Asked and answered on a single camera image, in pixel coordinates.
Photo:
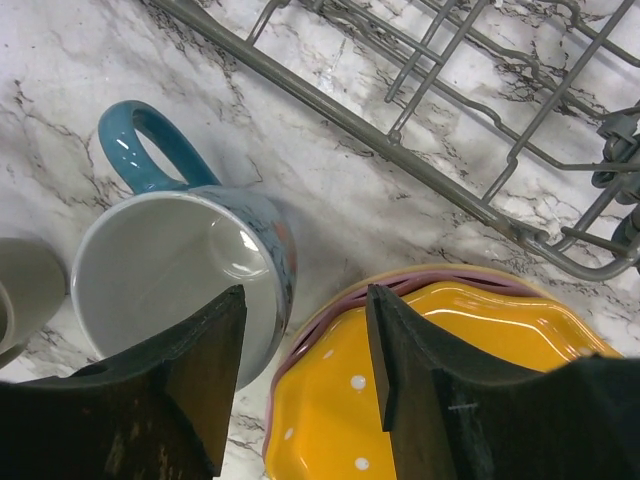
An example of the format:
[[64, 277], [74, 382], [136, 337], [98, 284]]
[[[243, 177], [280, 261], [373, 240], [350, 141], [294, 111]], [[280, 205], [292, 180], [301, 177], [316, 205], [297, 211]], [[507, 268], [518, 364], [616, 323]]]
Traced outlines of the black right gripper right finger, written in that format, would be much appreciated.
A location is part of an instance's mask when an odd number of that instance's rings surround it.
[[400, 479], [635, 479], [639, 362], [548, 373], [486, 353], [370, 285], [368, 341]]

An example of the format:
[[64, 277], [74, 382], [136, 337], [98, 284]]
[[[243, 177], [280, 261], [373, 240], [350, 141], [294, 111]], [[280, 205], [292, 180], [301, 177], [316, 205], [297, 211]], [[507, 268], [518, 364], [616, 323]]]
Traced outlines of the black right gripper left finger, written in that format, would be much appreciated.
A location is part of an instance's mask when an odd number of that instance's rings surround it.
[[246, 318], [245, 292], [235, 285], [68, 377], [3, 383], [2, 477], [218, 477]]

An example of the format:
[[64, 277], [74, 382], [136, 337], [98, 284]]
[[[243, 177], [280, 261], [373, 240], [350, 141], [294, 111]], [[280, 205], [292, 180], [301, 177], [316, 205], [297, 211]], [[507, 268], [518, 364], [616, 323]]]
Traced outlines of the blue floral mug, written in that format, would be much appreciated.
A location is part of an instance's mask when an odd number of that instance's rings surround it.
[[103, 152], [131, 189], [88, 229], [71, 273], [81, 328], [107, 358], [176, 325], [233, 285], [247, 319], [237, 387], [267, 367], [286, 331], [297, 252], [266, 197], [223, 185], [183, 133], [126, 100], [98, 123]]

